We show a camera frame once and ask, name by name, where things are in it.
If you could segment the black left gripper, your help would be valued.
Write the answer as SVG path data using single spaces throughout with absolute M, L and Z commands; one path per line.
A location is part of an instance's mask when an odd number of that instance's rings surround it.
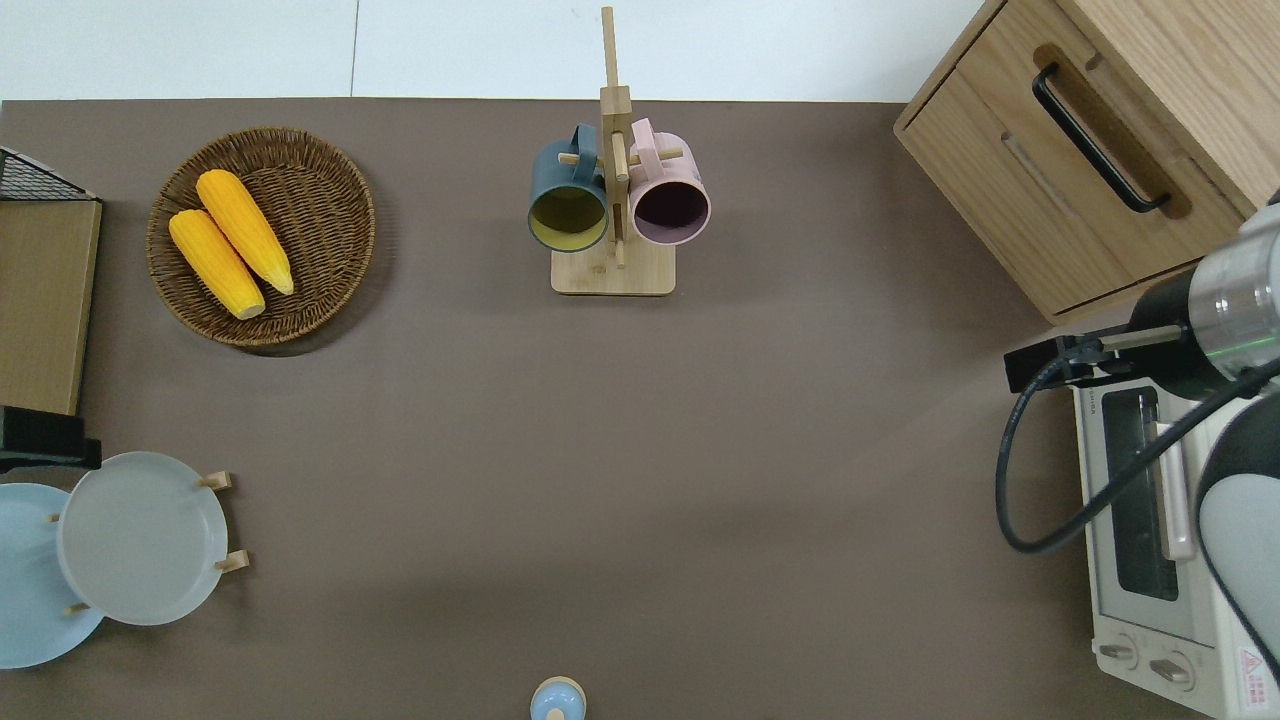
M 1 474 L 19 468 L 97 470 L 101 465 L 101 442 L 86 434 L 83 418 L 1 406 Z

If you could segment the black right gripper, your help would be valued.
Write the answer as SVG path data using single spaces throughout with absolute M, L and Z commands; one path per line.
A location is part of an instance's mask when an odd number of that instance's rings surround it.
M 1094 368 L 1102 361 L 1100 340 L 1087 334 L 1057 334 L 1004 355 L 1004 373 L 1010 393 L 1019 395 L 1047 366 L 1068 357 L 1064 366 L 1047 375 L 1042 389 L 1085 388 L 1094 380 Z

